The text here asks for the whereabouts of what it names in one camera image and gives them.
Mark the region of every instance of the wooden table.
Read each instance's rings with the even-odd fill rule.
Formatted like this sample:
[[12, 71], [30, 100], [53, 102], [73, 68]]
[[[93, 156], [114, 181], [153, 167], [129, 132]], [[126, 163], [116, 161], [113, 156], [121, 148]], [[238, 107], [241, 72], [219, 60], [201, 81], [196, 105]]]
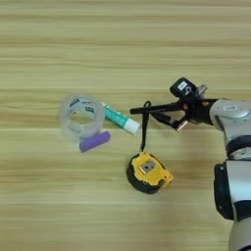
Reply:
[[227, 250], [231, 222], [213, 195], [220, 132], [151, 122], [147, 149], [175, 180], [148, 196], [125, 174], [140, 133], [105, 122], [111, 142], [81, 154], [58, 108], [88, 94], [128, 115], [175, 101], [181, 76], [209, 98], [249, 100], [249, 0], [0, 0], [0, 35], [1, 251]]

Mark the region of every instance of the glue stick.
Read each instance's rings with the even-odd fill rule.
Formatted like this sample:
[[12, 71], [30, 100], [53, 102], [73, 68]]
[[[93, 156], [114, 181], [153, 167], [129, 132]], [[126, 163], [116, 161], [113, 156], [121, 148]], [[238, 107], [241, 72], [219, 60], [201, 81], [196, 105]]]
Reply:
[[108, 121], [127, 130], [132, 134], [136, 134], [136, 132], [140, 127], [140, 124], [138, 122], [128, 118], [126, 115], [114, 110], [113, 108], [111, 108], [110, 106], [108, 106], [103, 102], [102, 105], [105, 109], [105, 117]]

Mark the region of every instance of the black strap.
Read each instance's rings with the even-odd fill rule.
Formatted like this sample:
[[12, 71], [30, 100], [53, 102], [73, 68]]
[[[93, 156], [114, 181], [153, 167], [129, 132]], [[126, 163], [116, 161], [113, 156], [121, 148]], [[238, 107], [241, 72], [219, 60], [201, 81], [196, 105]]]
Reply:
[[[151, 102], [146, 101], [144, 107], [149, 107], [149, 106], [151, 106]], [[142, 142], [140, 147], [141, 151], [144, 151], [145, 149], [148, 121], [149, 121], [149, 113], [142, 113]]]

